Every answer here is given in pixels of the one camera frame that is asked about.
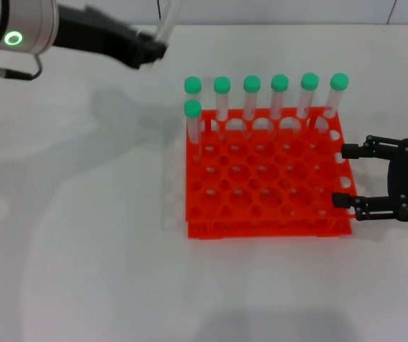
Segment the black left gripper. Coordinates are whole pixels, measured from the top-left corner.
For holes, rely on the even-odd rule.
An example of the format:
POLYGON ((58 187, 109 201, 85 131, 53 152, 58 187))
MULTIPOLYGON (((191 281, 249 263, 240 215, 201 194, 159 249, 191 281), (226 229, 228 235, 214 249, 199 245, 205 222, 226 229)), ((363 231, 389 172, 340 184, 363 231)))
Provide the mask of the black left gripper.
POLYGON ((58 31, 54 46, 101 54, 133 69, 161 60, 168 46, 155 35, 127 25, 86 7, 58 7, 58 31))

